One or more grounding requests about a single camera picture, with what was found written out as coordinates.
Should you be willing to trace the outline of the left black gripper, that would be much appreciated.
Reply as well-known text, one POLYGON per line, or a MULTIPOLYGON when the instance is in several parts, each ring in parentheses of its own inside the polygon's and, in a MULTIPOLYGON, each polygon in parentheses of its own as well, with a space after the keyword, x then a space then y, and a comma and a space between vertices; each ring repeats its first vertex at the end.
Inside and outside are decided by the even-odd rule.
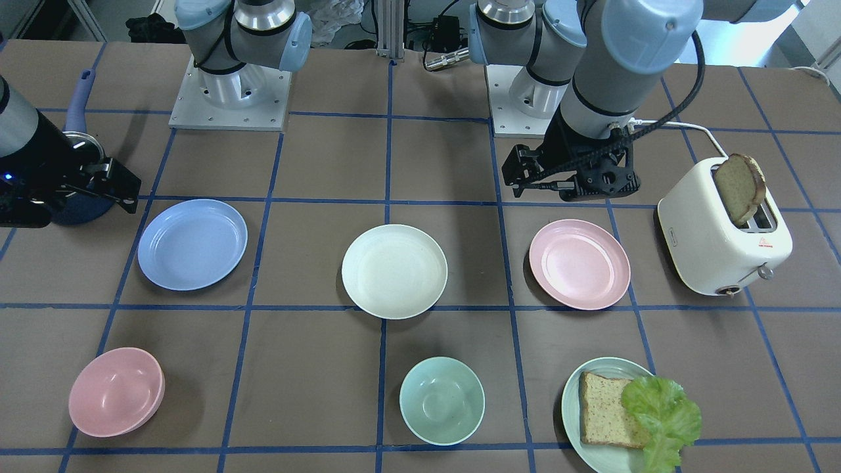
POLYGON ((633 169, 633 143, 628 126, 608 127, 606 139, 592 139, 574 131, 564 120, 552 120, 543 146, 531 150, 524 145, 512 148, 502 165, 506 186, 514 197, 526 189, 557 192, 565 201, 619 198, 639 191, 641 180, 633 169), (573 171, 567 181, 538 182, 539 173, 573 171))

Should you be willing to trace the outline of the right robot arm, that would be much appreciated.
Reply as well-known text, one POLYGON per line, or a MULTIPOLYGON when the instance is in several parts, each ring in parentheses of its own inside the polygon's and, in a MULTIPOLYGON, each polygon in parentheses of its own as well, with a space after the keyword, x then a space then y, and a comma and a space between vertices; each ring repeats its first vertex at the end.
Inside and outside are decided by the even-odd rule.
MULTIPOLYGON (((177 1, 192 60, 170 125, 280 131, 292 72, 309 54, 312 23, 292 1, 177 1)), ((111 206, 136 212, 141 180, 88 134, 95 72, 82 71, 58 128, 2 81, 3 227, 77 225, 111 206)))

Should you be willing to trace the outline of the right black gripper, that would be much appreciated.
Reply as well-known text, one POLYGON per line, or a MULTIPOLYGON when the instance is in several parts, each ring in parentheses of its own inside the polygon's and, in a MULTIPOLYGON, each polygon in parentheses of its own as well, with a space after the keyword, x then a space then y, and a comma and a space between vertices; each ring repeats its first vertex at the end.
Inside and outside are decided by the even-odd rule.
POLYGON ((117 159, 104 158, 93 137, 66 134, 45 116, 20 150, 2 158, 1 171, 2 227, 84 224, 108 212, 109 200, 137 212, 141 180, 117 159))

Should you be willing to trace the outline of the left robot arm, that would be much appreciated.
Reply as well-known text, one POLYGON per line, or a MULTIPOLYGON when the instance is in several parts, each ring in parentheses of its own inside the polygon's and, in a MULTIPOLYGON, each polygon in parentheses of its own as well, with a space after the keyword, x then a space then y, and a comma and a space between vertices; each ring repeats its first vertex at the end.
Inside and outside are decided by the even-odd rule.
POLYGON ((790 1, 478 1, 470 7, 469 54, 486 65, 523 66, 537 83, 561 87, 543 143, 517 145, 502 165, 515 197, 528 189, 562 200, 619 198, 637 192, 633 143, 657 131, 696 98, 706 60, 703 19, 763 23, 790 1), (690 92, 654 123, 631 118, 688 43, 696 50, 690 92))

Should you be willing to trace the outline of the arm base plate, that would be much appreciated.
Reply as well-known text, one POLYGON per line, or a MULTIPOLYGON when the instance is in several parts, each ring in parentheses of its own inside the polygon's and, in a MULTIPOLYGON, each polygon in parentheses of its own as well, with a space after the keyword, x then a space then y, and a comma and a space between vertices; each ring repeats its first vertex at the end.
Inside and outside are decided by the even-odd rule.
POLYGON ((523 139, 544 137, 568 86, 542 83, 515 65, 487 65, 486 81, 496 136, 523 139))
POLYGON ((214 75, 187 63, 172 108, 174 129, 283 132, 292 73, 246 64, 214 75))

